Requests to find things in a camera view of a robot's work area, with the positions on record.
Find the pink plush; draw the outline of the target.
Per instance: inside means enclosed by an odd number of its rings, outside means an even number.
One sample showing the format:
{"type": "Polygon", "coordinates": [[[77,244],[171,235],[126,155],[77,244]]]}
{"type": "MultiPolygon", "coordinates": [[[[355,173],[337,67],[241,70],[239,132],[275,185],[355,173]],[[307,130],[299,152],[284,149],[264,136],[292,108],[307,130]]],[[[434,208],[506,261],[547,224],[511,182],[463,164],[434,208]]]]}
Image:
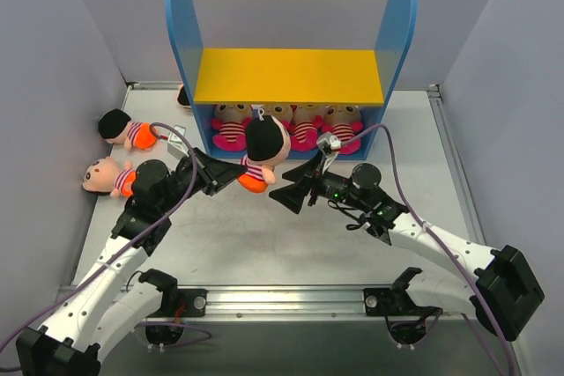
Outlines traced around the pink plush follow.
{"type": "Polygon", "coordinates": [[[292,105],[290,124],[291,150],[304,152],[316,147],[318,130],[323,125],[325,106],[317,104],[292,105]]]}

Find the white plush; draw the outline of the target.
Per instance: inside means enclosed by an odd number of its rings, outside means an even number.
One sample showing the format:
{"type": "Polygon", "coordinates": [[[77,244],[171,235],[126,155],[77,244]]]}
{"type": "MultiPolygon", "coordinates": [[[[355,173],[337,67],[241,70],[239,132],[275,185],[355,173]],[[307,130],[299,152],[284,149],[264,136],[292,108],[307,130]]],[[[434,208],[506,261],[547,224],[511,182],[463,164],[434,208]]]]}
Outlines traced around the white plush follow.
{"type": "Polygon", "coordinates": [[[245,130],[253,118],[250,104],[218,104],[214,109],[211,127],[216,131],[212,137],[215,146],[223,151],[244,151],[245,130]]]}
{"type": "Polygon", "coordinates": [[[278,122],[285,129],[290,129],[293,119],[293,110],[287,104],[269,103],[261,105],[257,109],[257,118],[259,120],[278,122]]]}
{"type": "Polygon", "coordinates": [[[323,132],[330,132],[343,144],[363,130],[360,109],[354,105],[329,105],[323,117],[323,132]]]}

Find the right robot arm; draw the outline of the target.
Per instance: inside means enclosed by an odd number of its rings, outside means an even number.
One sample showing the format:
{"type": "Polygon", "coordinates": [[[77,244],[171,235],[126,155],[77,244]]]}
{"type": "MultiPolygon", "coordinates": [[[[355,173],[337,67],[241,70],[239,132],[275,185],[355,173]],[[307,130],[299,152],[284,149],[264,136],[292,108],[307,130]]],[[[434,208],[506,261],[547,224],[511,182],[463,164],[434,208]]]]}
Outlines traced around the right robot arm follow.
{"type": "Polygon", "coordinates": [[[521,251],[473,243],[414,218],[380,188],[382,175],[372,164],[356,165],[348,177],[331,173],[324,165],[324,155],[317,153],[283,173],[288,185],[270,191],[269,197],[295,214],[323,198],[352,219],[350,229],[364,230],[454,275],[453,279],[434,277],[417,267],[407,268],[394,281],[390,296],[380,299],[382,313],[408,314],[435,307],[471,314],[493,335],[515,341],[545,299],[521,251]]]}

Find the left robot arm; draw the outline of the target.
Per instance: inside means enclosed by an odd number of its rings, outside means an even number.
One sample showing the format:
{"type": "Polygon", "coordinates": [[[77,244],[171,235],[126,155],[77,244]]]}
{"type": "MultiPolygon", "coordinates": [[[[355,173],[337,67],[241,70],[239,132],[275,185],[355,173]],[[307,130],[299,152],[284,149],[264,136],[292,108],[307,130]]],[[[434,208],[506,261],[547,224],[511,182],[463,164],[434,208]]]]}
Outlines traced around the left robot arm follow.
{"type": "Polygon", "coordinates": [[[156,269],[128,278],[152,255],[168,232],[171,215],[198,192],[215,195],[246,171],[199,149],[174,170],[151,159],[137,167],[132,195],[111,235],[77,289],[38,328],[16,341],[25,375],[97,375],[107,354],[145,318],[171,314],[178,305],[176,278],[156,269]]]}

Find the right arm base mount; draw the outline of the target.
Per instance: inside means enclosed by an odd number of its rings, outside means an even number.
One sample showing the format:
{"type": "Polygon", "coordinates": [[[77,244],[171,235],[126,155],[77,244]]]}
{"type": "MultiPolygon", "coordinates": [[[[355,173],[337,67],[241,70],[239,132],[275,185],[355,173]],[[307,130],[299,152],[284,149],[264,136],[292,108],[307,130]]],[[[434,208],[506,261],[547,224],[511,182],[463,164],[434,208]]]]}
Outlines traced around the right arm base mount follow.
{"type": "Polygon", "coordinates": [[[414,277],[422,273],[420,268],[407,268],[391,285],[383,288],[363,290],[365,314],[375,317],[429,316],[436,314],[436,306],[418,306],[413,302],[407,289],[414,277]]]}

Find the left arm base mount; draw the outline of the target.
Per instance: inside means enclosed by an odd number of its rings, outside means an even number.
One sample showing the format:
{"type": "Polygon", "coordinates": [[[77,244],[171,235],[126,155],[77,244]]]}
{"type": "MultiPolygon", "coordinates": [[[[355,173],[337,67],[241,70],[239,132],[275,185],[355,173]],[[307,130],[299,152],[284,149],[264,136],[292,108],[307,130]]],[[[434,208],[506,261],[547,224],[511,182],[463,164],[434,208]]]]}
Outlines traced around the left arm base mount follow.
{"type": "Polygon", "coordinates": [[[205,316],[208,291],[203,288],[176,288],[162,294],[160,308],[151,318],[200,318],[205,316]]]}

